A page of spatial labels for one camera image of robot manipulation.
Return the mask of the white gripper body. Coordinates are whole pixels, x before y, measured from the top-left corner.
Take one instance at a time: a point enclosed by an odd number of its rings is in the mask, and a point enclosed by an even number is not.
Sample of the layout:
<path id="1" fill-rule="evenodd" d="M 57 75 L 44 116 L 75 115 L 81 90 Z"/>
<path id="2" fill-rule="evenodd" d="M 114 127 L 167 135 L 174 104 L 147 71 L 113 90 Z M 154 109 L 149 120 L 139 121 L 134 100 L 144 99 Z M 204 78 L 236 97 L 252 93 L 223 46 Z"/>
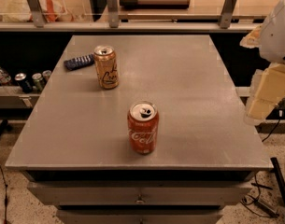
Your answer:
<path id="1" fill-rule="evenodd" d="M 259 51 L 260 56 L 270 63 L 285 63 L 285 0 L 279 0 L 265 18 Z"/>

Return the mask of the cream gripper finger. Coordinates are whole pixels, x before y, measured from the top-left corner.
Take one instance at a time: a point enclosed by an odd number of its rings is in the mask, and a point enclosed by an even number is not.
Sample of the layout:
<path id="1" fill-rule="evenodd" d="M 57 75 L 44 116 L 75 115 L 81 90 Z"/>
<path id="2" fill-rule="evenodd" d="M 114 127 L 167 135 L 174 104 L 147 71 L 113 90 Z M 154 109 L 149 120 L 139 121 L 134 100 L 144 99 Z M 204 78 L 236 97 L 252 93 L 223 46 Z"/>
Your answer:
<path id="1" fill-rule="evenodd" d="M 261 34 L 262 26 L 259 25 L 254 28 L 250 33 L 244 36 L 239 45 L 243 48 L 254 49 L 260 46 L 260 34 Z"/>
<path id="2" fill-rule="evenodd" d="M 244 121 L 259 125 L 285 98 L 285 64 L 270 63 L 263 70 L 256 70 L 249 87 Z"/>

